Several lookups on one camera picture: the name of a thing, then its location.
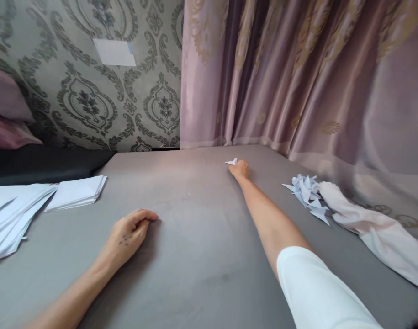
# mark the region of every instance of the hand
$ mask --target hand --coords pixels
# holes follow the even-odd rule
[[[231,164],[228,169],[236,180],[247,179],[249,177],[249,165],[245,160],[239,160],[235,165]]]
[[[118,220],[99,252],[95,264],[100,268],[106,267],[117,271],[145,240],[150,221],[158,218],[152,211],[138,209]]]

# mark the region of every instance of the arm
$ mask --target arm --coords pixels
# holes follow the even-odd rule
[[[247,162],[238,161],[229,169],[244,193],[296,328],[379,329],[358,297],[313,253],[297,226],[248,179]],[[294,248],[281,253],[287,247]]]
[[[93,265],[28,328],[76,328],[99,292],[145,240],[149,220],[158,218],[151,211],[136,210],[116,222]]]
[[[299,246],[313,250],[297,226],[249,180],[247,162],[240,160],[236,165],[230,165],[229,170],[241,186],[265,254],[278,277],[277,256],[284,248]]]

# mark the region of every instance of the wrist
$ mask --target wrist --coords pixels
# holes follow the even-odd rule
[[[235,177],[236,178],[236,181],[241,185],[242,183],[244,183],[245,181],[248,181],[249,179],[247,178],[247,177],[245,177],[245,176],[238,176],[238,177]]]
[[[92,274],[110,279],[118,269],[119,267],[115,266],[112,260],[97,258],[90,266],[89,271]]]

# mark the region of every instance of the forearm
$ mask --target forearm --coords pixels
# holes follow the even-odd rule
[[[94,263],[28,328],[76,328],[99,292],[114,275],[111,266]]]
[[[277,275],[276,262],[286,247],[299,246],[313,251],[298,227],[253,182],[238,180],[271,268]]]

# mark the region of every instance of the tattoo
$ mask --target tattoo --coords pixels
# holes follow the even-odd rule
[[[119,244],[122,244],[122,242],[123,242],[123,241],[127,241],[128,239],[131,239],[131,238],[132,238],[132,235],[130,235],[130,236],[128,237],[128,239],[127,239],[127,238],[126,238],[126,234],[124,234],[124,235],[122,236],[122,238],[123,238],[123,240],[119,241]]]

